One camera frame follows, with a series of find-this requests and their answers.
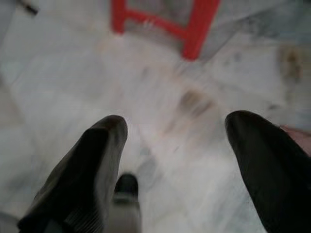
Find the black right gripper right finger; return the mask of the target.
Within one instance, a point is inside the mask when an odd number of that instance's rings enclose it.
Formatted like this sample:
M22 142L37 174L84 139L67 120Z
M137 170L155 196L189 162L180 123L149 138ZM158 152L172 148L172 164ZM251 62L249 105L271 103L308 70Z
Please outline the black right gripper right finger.
M234 111L225 130L257 214L268 233L311 231L311 158L265 118Z

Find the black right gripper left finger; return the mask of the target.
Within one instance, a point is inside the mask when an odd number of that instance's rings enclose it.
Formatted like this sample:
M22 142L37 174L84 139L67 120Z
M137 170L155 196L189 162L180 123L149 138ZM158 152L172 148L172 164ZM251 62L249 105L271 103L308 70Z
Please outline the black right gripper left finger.
M43 233L56 224L64 233L103 232L127 135L117 115L88 128L38 190L19 231Z

